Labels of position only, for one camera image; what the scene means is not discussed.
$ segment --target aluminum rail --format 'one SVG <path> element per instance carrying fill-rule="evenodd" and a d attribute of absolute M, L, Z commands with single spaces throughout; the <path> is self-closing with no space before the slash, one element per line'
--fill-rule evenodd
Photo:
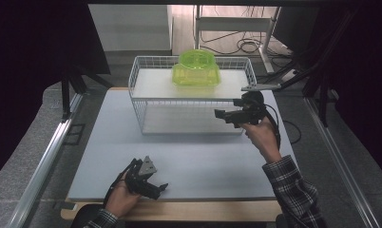
<path fill-rule="evenodd" d="M 328 150 L 330 151 L 330 155 L 334 160 L 335 166 L 338 169 L 338 172 L 348 189 L 349 194 L 351 195 L 353 202 L 356 206 L 357 211 L 362 217 L 366 227 L 376 228 L 380 227 L 377 222 L 377 219 L 374 216 L 372 208 L 368 203 L 365 195 L 357 184 L 356 180 L 353 177 L 351 170 L 348 167 L 348 164 L 345 162 L 339 148 L 337 147 L 334 138 L 330 132 L 330 130 L 323 126 L 321 120 L 318 118 L 317 114 L 318 110 L 315 106 L 315 101 L 312 98 L 304 98 L 304 102 L 309 108 L 309 111 L 315 121 L 315 125 L 317 126 L 319 133 L 321 134 L 324 142 L 326 143 Z"/>
<path fill-rule="evenodd" d="M 54 135 L 51 138 L 51 141 L 48 144 L 46 151 L 44 152 L 42 159 L 37 165 L 33 176 L 31 176 L 29 184 L 26 187 L 25 192 L 23 193 L 19 202 L 17 203 L 17 206 L 15 207 L 6 227 L 18 228 L 25 224 L 26 218 L 28 217 L 31 207 L 35 202 L 44 181 L 46 180 L 48 171 L 58 154 L 58 151 L 61 147 L 65 135 L 67 134 L 67 131 L 69 130 L 72 119 L 81 100 L 82 95 L 79 94 L 75 94 L 75 96 L 72 98 L 70 103 L 70 109 L 72 112 L 71 116 L 64 123 L 59 123 Z"/>

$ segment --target human hand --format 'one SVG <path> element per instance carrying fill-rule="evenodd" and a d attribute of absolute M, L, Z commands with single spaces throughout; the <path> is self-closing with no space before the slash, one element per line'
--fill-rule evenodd
<path fill-rule="evenodd" d="M 245 135 L 259 150 L 267 163 L 279 162 L 281 156 L 277 148 L 277 138 L 274 127 L 267 117 L 264 117 L 258 125 L 241 123 L 239 126 L 245 129 Z"/>
<path fill-rule="evenodd" d="M 140 194 L 131 194 L 124 181 L 125 174 L 111 192 L 105 209 L 117 218 L 125 216 L 137 204 Z"/>

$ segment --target checkered shirt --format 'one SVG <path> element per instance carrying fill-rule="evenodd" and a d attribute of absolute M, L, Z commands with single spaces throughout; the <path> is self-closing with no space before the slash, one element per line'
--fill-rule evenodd
<path fill-rule="evenodd" d="M 85 228 L 112 228 L 117 224 L 117 217 L 106 211 L 100 209 L 97 218 L 90 221 Z"/>
<path fill-rule="evenodd" d="M 262 166 L 289 227 L 327 227 L 317 207 L 316 188 L 305 181 L 290 155 Z"/>

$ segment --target green plastic container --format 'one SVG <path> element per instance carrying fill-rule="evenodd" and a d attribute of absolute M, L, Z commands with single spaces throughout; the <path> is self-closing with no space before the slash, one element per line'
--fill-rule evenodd
<path fill-rule="evenodd" d="M 215 55 L 200 49 L 181 54 L 172 74 L 172 81 L 177 86 L 216 86 L 220 83 Z"/>

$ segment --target white wire basket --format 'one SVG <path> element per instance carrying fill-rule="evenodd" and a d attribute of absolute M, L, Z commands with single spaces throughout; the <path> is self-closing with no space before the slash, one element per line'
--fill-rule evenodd
<path fill-rule="evenodd" d="M 215 109 L 239 107 L 241 88 L 256 76 L 246 57 L 216 57 L 221 82 L 216 86 L 178 86 L 171 80 L 178 56 L 138 56 L 128 88 L 143 134 L 241 134 L 242 129 L 215 118 Z"/>

